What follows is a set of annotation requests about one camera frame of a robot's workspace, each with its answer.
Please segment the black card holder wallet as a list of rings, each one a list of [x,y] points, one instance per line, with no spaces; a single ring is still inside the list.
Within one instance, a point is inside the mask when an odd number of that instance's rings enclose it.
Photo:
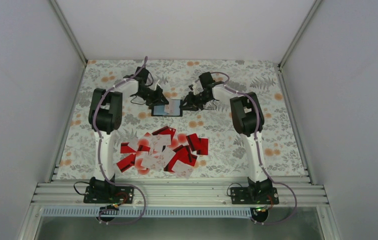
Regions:
[[[153,117],[182,117],[182,99],[169,99],[169,104],[154,106],[151,115]]]

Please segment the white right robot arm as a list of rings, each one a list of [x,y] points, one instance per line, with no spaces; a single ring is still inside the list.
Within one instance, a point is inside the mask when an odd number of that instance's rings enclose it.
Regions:
[[[190,91],[180,104],[183,111],[200,111],[213,100],[229,105],[232,124],[240,135],[249,165],[247,195],[251,202],[261,203],[273,190],[273,182],[265,168],[262,130],[265,118],[257,95],[241,92],[223,81],[214,81],[211,72],[202,73],[198,81],[202,91]]]

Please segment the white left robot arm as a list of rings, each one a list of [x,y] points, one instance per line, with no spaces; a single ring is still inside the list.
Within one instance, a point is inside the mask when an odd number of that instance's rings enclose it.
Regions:
[[[159,85],[150,88],[147,84],[150,75],[146,67],[141,66],[112,87],[93,91],[88,121],[95,133],[96,166],[89,188],[105,203],[116,197],[113,150],[116,130],[122,124],[123,100],[140,97],[150,109],[169,104]]]

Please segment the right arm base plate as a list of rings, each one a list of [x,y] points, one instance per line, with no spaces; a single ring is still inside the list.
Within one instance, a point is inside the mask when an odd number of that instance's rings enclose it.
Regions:
[[[275,187],[256,194],[250,193],[248,187],[231,187],[229,195],[233,205],[278,205],[280,203]]]

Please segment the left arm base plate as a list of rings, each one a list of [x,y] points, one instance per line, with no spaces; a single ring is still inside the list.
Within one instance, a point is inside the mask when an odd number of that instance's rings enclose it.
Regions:
[[[83,202],[85,204],[131,204],[134,188],[130,186],[112,186],[95,188],[88,186],[85,190]]]

